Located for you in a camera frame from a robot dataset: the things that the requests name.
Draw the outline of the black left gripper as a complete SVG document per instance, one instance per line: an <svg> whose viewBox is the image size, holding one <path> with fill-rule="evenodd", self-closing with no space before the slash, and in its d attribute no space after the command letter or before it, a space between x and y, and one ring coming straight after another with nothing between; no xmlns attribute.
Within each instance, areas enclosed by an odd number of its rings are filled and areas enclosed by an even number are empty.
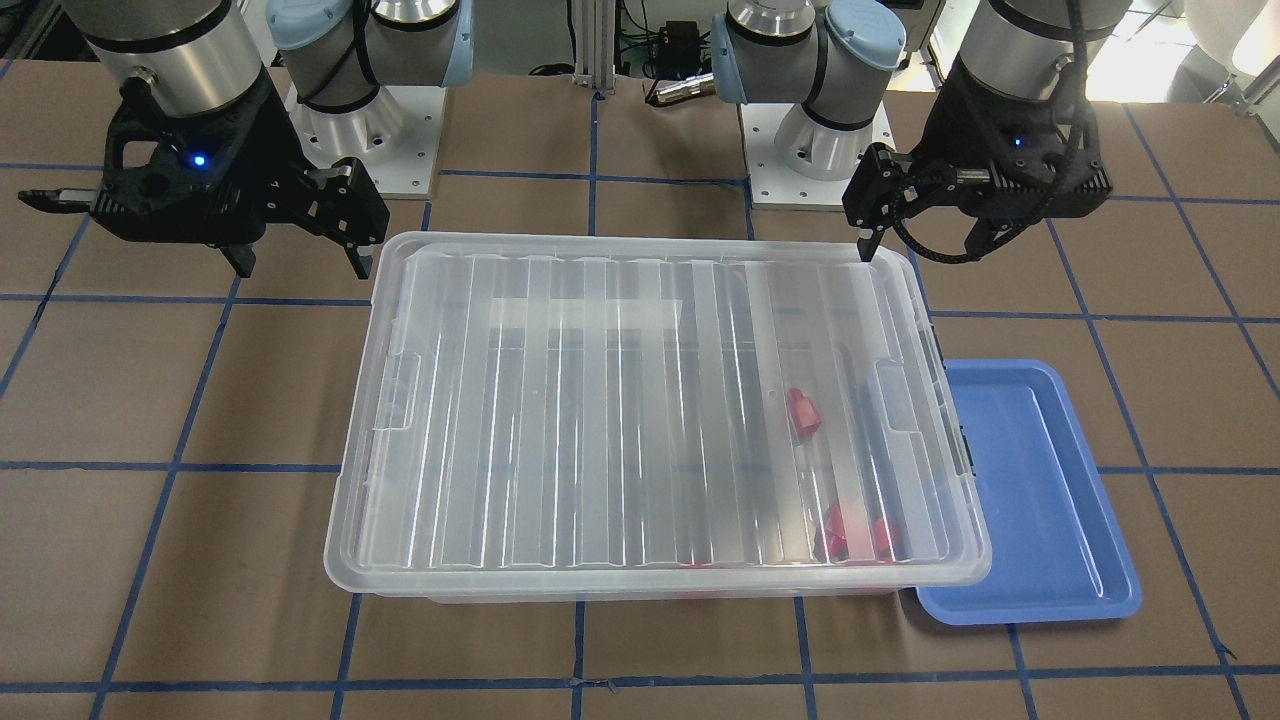
<svg viewBox="0 0 1280 720"><path fill-rule="evenodd" d="M858 231L858 255L870 263L887 229L933 263L975 263L1043 219L1083 218L1114 192L1100 146L1100 127L1066 54L1050 63L1046 99L1015 97L988 86L956 60L920 141L908 152L872 143L842 195ZM905 217L956 208L974 225L960 254L928 249Z"/></svg>

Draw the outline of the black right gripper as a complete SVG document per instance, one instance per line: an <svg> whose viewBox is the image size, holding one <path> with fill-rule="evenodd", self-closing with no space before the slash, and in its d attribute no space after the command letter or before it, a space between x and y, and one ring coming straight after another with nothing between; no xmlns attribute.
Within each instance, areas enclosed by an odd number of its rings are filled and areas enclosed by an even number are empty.
<svg viewBox="0 0 1280 720"><path fill-rule="evenodd" d="M269 76L192 117L166 114L157 91L142 76L122 85L96 188L23 190L19 200L84 213L128 242L209 246L241 279L252 277L270 224L297 225L340 246L358 279L371 277L390 222L378 183L357 158L315 168Z"/></svg>

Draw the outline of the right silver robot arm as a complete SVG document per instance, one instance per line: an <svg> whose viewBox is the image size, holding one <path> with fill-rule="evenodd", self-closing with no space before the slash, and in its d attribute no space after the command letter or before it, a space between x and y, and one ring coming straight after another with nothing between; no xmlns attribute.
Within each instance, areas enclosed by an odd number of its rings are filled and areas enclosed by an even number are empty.
<svg viewBox="0 0 1280 720"><path fill-rule="evenodd" d="M396 87L452 87L474 68L467 1L269 1L294 88L288 109L233 1L67 1L118 85L93 190L23 190L136 243L215 249L252 274L269 225L342 249L365 281L390 213L375 168L411 126Z"/></svg>

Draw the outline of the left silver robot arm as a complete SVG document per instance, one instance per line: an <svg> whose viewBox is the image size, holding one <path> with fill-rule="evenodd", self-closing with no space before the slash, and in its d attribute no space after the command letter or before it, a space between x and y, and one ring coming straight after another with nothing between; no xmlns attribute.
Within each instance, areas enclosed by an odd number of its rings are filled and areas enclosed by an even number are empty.
<svg viewBox="0 0 1280 720"><path fill-rule="evenodd" d="M788 105L774 145L794 170L846 182L861 260L892 231L920 258L968 264L1111 197L1087 79L1126 9L979 3L908 152L870 136L906 42L882 3L730 1L710 29L712 70L726 102Z"/></svg>

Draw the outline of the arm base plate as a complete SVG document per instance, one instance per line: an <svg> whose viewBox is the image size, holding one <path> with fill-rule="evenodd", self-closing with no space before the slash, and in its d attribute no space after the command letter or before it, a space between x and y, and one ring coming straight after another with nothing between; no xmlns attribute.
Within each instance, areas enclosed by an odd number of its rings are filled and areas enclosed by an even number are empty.
<svg viewBox="0 0 1280 720"><path fill-rule="evenodd" d="M842 211L863 152L873 143L893 146L883 105L854 131L822 126L797 102L739 109L751 201L760 209Z"/></svg>
<svg viewBox="0 0 1280 720"><path fill-rule="evenodd" d="M285 109L305 156L316 167L342 158L358 159L385 199L428 200L436 177L436 159L449 90L390 86L365 108L325 114L297 102L294 86Z"/></svg>

